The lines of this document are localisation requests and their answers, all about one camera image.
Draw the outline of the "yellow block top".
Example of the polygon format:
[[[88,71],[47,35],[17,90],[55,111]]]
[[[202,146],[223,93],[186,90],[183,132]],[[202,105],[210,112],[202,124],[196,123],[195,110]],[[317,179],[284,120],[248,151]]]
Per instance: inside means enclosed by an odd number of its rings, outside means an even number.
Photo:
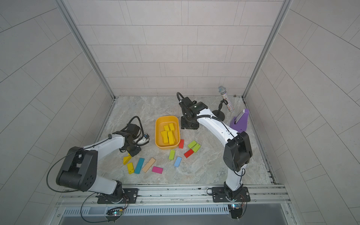
[[[169,128],[171,131],[175,131],[175,127],[173,123],[169,123]]]

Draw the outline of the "yellow block small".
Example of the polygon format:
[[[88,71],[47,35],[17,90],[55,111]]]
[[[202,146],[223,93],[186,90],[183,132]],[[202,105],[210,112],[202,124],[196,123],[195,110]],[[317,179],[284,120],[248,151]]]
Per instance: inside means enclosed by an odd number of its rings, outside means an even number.
[[[123,165],[126,165],[126,164],[131,160],[131,158],[132,158],[132,157],[131,157],[130,155],[124,157],[124,158],[123,158]]]

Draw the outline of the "yellow plastic tray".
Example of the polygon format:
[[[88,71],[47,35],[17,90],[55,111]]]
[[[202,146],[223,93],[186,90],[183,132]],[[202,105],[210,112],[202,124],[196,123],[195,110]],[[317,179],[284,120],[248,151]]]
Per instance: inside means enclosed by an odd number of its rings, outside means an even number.
[[[181,141],[179,120],[169,115],[162,116],[155,124],[155,144],[161,150],[171,150],[179,146]]]

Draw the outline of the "yellow block diagonal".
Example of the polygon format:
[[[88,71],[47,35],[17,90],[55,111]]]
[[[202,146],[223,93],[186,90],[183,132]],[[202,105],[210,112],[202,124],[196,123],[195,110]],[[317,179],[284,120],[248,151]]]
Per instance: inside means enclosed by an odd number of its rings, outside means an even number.
[[[170,145],[175,145],[176,139],[173,131],[168,131],[168,139]]]

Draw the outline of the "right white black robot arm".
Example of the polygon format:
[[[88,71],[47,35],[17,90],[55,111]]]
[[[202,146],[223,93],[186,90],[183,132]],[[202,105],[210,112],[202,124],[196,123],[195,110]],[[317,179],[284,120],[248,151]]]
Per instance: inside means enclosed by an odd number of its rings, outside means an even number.
[[[253,156],[248,134],[230,128],[203,102],[192,101],[179,92],[176,95],[185,121],[203,125],[225,147],[223,160],[228,167],[225,188],[230,192],[241,189],[247,164]]]

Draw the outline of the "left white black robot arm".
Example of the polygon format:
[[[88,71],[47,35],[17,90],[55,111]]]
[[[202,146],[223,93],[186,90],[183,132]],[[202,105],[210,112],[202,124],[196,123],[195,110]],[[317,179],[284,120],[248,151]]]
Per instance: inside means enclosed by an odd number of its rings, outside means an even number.
[[[85,147],[72,147],[64,158],[56,177],[56,184],[76,191],[91,191],[120,198],[122,183],[98,175],[98,162],[115,151],[126,152],[134,157],[150,137],[142,126],[128,124],[108,138]]]

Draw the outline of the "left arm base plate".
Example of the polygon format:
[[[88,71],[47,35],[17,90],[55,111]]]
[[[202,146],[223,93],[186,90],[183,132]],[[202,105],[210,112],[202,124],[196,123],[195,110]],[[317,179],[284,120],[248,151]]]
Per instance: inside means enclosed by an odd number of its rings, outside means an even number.
[[[109,195],[96,195],[97,204],[134,204],[137,201],[138,188],[124,188],[122,198],[112,198]]]

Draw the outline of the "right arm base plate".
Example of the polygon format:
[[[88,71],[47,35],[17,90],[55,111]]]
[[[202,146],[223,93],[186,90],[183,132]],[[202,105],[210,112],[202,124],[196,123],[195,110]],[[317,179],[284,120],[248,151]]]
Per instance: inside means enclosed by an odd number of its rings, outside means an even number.
[[[247,187],[241,186],[236,191],[232,191],[227,187],[212,187],[211,196],[215,203],[250,202],[250,195]]]

